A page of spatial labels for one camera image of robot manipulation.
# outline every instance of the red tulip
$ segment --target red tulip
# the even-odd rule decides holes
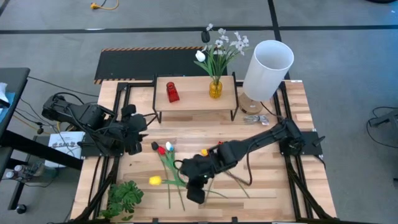
[[[159,148],[157,149],[157,151],[159,152],[160,155],[164,155],[166,154],[166,149],[164,149],[162,146],[159,146]]]

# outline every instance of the red glass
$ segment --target red glass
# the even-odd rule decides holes
[[[166,87],[167,87],[167,96],[169,97],[170,103],[180,100],[180,97],[178,96],[177,89],[175,88],[175,85],[173,82],[168,82],[166,84]]]

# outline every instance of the wooden shelf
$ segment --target wooden shelf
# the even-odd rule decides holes
[[[156,111],[235,110],[237,108],[233,76],[223,76],[221,97],[209,96],[210,77],[160,77],[156,81]],[[174,82],[180,100],[169,102],[166,84]]]

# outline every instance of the black mat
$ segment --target black mat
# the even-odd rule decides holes
[[[208,75],[193,63],[202,47],[138,47],[103,49],[94,83],[121,80],[152,80],[162,76]]]

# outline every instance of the white lamp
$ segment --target white lamp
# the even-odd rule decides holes
[[[247,114],[262,110],[260,101],[269,100],[294,61],[292,50],[282,42],[265,40],[257,44],[243,82],[239,106]]]

